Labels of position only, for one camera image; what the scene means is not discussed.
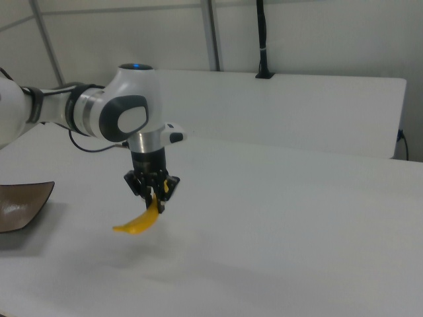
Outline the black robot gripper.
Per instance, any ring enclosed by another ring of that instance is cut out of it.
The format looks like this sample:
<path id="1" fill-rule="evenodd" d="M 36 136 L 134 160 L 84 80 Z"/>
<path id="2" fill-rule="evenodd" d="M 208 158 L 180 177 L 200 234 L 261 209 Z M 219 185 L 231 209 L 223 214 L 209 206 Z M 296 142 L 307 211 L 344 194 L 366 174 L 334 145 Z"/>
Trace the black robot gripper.
<path id="1" fill-rule="evenodd" d="M 155 194 L 161 214 L 165 210 L 165 202 L 172 197 L 180 182 L 180 178 L 171 176 L 167 170 L 165 148 L 150 153 L 131 152 L 131 156 L 133 170 L 124 176 L 124 180 L 136 196 L 145 200 L 147 209 Z"/>

